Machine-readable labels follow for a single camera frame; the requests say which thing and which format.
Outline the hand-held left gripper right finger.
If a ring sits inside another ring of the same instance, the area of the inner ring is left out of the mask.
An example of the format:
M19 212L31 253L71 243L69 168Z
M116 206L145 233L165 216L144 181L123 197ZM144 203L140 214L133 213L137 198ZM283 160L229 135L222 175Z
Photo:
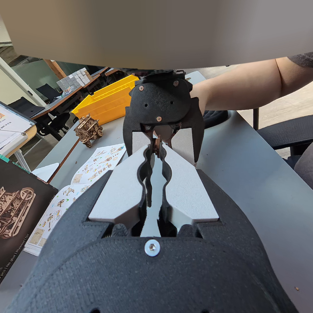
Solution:
M160 144L162 205L158 228L161 237L176 237L184 225L216 222L219 215L197 169L166 144Z

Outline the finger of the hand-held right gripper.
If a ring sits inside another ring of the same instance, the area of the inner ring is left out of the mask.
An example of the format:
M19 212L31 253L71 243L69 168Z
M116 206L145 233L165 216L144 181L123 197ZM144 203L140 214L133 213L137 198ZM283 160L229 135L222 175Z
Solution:
M192 129L180 129L171 139L171 148L188 162L194 160Z
M132 152L137 152L140 148L145 145L150 144L150 150L148 150L148 164L147 165L147 175L145 178L145 187L146 187L146 195L147 195L147 207L151 207L152 203L152 184L151 184L151 175L153 172L155 155L153 153L154 148L154 139L149 137L147 134L143 132L133 132L132 133Z

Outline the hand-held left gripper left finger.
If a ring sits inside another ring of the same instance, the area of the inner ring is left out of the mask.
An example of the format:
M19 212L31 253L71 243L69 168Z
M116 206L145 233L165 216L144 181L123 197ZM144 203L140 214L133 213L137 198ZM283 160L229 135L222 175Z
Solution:
M139 237L151 207L152 145L146 144L112 171L88 218L123 224Z

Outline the wooden gear assembly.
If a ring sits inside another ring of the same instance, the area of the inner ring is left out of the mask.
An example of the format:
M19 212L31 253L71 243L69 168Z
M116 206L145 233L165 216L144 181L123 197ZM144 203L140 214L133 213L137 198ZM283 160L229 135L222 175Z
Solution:
M160 144L162 143L161 135L158 134L156 138L151 139L151 154L157 156L160 159Z

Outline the person's right forearm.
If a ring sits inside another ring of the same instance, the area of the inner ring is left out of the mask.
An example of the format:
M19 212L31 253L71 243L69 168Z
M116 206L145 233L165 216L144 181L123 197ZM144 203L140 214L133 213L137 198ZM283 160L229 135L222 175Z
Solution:
M192 98L205 110L249 110L289 95L313 80L313 69L288 57L238 65L220 76L193 85Z

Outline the wooden model vehicle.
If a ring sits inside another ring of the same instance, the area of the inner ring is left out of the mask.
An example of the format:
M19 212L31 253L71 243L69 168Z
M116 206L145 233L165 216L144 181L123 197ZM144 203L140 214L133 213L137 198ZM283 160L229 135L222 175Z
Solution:
M74 132L88 148L92 147L91 140L96 140L103 136L103 128L99 125L99 120L93 119L90 114L79 119L79 125L75 127Z

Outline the black model kit box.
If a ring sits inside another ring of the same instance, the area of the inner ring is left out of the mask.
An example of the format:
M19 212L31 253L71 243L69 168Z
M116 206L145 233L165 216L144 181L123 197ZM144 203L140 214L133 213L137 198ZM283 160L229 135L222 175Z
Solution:
M0 283L58 190L0 155Z

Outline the illustrated instruction booklet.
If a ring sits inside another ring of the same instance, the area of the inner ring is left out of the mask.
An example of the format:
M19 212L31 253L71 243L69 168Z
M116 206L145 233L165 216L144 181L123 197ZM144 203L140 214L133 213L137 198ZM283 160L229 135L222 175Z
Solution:
M54 196L27 240L23 251L39 256L50 233L68 208L108 170L113 170L126 152L125 144L100 147L77 170L71 184Z

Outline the black mesh cushion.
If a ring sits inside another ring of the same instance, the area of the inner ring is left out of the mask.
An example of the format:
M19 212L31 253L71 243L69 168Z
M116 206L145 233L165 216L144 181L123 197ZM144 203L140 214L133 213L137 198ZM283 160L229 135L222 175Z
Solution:
M204 111L204 128L217 126L228 119L228 111Z

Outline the yellow plastic bin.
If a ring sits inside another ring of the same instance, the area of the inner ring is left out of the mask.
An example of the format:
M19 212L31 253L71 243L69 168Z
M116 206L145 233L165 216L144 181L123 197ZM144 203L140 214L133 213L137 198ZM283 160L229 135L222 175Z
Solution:
M125 107L130 106L129 93L135 87L139 78L130 75L113 84L108 85L94 94L88 95L72 113L78 117L86 117L88 114L99 121L99 125L111 122L125 116Z

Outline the white cardboard box tray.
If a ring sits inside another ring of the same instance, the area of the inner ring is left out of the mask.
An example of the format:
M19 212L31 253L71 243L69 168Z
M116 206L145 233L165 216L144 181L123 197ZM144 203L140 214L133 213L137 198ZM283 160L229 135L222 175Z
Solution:
M51 165L35 169L31 173L35 175L38 179L48 183L48 180L51 178L51 176L54 174L58 167L59 163L54 163Z

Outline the wooden background table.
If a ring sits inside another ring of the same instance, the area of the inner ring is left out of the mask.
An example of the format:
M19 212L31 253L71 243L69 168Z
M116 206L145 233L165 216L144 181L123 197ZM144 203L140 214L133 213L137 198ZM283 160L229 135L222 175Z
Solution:
M42 110L41 112L39 112L36 115L34 115L33 117L31 117L31 119L32 120L38 119L39 117L56 110L60 106L62 108L62 107L64 107L63 104L67 101L70 101L72 103L75 100L80 100L82 98L81 91L83 89L87 89L88 91L91 90L91 87L92 87L91 85L96 86L96 84L94 82L96 80L98 80L99 77L107 77L107 76L109 76L109 75L111 75L117 71L118 71L118 69L105 67L105 68L95 72L94 75L91 76L91 80L87 84L85 84L84 86L80 86L77 89L73 90L66 97L57 99L54 102L48 104L47 106L44 107L44 110Z

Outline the stack of white boxes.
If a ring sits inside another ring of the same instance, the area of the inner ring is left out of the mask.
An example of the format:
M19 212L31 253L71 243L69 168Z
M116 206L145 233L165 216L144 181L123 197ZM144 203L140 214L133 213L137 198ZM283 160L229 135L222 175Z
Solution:
M61 90L65 91L69 87L73 88L80 88L84 87L85 85L89 84L89 82L92 80L91 75L87 71L86 68L81 68L77 70L76 72L73 72L69 76L66 76L65 78L57 81L57 85Z

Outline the black mesh office chair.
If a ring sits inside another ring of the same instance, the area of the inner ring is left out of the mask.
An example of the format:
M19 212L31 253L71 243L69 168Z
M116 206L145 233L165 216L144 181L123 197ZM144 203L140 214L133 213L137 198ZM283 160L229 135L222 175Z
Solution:
M291 156L300 156L313 142L313 116L303 116L257 130L274 149L290 148Z

